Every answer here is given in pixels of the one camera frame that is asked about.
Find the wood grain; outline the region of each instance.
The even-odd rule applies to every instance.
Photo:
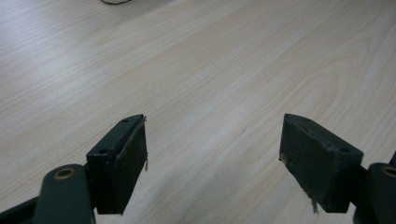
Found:
[[[0,210],[148,117],[149,169],[99,223],[351,223],[312,213],[277,160],[285,113],[388,162],[396,2],[0,2]]]

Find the light wood grain surface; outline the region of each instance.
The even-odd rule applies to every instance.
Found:
[[[283,115],[389,162],[396,2],[0,2],[0,210],[148,117],[149,168],[99,223],[352,223],[312,213],[277,160]]]

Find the wooden table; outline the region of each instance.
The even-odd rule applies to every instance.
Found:
[[[0,2],[0,210],[115,123],[148,117],[149,168],[98,223],[352,223],[313,214],[277,160],[283,115],[389,162],[396,2]]]

